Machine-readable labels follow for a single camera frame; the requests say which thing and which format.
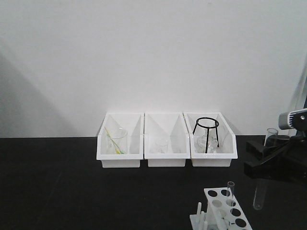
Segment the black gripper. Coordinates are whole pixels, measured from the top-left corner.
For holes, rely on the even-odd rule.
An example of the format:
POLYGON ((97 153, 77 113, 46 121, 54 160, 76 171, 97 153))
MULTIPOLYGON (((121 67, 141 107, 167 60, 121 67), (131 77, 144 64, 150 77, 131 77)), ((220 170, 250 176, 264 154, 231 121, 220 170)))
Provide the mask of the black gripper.
POLYGON ((253 179, 286 179, 290 171, 298 178, 307 177, 307 114, 286 112, 279 115, 281 130, 295 129, 295 136, 270 135, 263 144, 250 140, 246 151, 256 160, 244 162, 244 173, 253 179))

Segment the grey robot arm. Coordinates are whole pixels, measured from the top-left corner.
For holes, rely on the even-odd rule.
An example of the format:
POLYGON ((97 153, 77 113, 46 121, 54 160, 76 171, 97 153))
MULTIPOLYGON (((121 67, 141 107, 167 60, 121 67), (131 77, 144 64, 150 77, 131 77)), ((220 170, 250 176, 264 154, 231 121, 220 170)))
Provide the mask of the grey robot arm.
POLYGON ((257 160, 244 163, 244 173, 251 178, 307 184, 307 110, 282 113, 278 121, 282 130, 296 129, 300 135, 280 143, 279 137, 267 141, 277 144, 266 147, 255 141, 246 143, 246 151, 257 160))

